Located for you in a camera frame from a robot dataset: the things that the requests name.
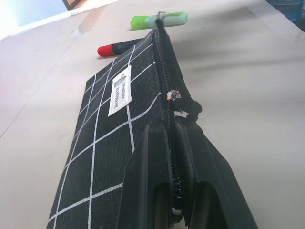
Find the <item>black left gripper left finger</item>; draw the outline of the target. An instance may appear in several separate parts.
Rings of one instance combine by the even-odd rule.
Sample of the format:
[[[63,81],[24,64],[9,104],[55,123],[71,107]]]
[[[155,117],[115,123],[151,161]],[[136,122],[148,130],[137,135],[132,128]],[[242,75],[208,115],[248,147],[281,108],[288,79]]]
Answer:
[[[125,172],[121,194],[122,229],[166,229],[172,206],[172,174],[166,130],[148,124]]]

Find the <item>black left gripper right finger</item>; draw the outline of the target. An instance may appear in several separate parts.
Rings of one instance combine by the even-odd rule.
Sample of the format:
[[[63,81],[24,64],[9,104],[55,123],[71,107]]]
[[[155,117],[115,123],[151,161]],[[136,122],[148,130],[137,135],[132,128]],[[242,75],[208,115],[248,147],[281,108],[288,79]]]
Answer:
[[[190,229],[255,229],[234,173],[200,126],[176,118],[184,221]]]

